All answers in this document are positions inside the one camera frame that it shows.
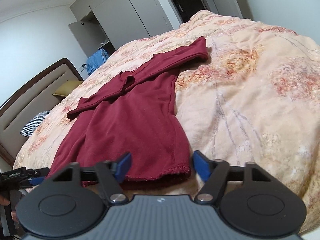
crown molding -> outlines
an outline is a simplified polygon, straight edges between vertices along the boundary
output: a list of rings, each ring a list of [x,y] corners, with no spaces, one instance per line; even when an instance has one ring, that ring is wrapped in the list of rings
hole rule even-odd
[[[0,23],[10,20],[12,18],[21,16],[23,14],[27,14],[27,13],[38,11],[38,10],[43,10],[43,9],[58,7],[58,6],[70,6],[75,1],[76,0],[51,0],[51,1],[34,3],[34,4],[25,4],[19,7],[3,10],[0,12]]]

bed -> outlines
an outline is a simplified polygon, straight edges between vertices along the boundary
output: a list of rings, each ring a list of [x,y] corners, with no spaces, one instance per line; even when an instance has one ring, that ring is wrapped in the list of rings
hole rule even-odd
[[[73,121],[66,113],[120,71],[132,71],[155,53],[206,38],[205,63],[184,65],[175,84],[177,118],[193,150],[232,165],[257,162],[300,196],[308,209],[301,231],[320,215],[320,47],[292,30],[200,11],[155,37],[129,42],[61,103],[53,107],[17,154],[14,168],[51,165]],[[14,149],[13,158],[18,152]],[[145,194],[190,194],[186,182]],[[130,191],[128,195],[141,193]]]
[[[73,64],[63,58],[28,81],[0,108],[0,157],[11,167],[27,141],[20,131],[35,115],[61,102],[52,94],[67,80],[83,81]]]

beige comforter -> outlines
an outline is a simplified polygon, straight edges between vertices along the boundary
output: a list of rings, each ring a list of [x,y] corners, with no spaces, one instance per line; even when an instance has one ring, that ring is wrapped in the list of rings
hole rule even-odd
[[[80,97],[154,53],[189,45],[199,36],[206,38],[210,59],[185,65],[175,86],[177,118],[190,153],[201,150],[232,165],[257,162],[305,202],[302,231],[313,226],[320,215],[320,47],[294,31],[249,19],[200,11],[178,30],[122,46],[55,106],[14,167],[50,167],[74,123],[66,113]],[[194,196],[201,186],[193,174],[185,183],[147,193]]]

white wall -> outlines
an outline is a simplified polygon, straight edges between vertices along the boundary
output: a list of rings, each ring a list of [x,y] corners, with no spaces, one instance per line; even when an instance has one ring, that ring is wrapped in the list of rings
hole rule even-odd
[[[179,13],[175,9],[173,3],[171,0],[158,0],[159,3],[161,4],[165,14],[167,15],[172,28],[174,30],[178,29],[180,24],[182,23],[182,20],[179,16]]]
[[[61,58],[78,69],[87,60],[68,24],[68,6],[30,12],[0,23],[0,105],[35,75]],[[83,78],[86,70],[80,72]]]
[[[237,0],[244,17],[292,29],[320,44],[320,0]]]

blue gripper pad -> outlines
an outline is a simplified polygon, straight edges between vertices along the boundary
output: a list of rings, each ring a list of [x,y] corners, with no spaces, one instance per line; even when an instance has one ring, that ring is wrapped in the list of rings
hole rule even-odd
[[[45,177],[38,177],[38,178],[33,178],[30,179],[29,182],[32,186],[36,186],[41,184],[44,181]]]
[[[193,165],[200,178],[206,182],[211,175],[210,164],[199,154],[199,151],[193,152]]]
[[[115,178],[119,183],[124,181],[124,177],[128,173],[132,162],[132,155],[128,153],[118,164],[116,167]]]

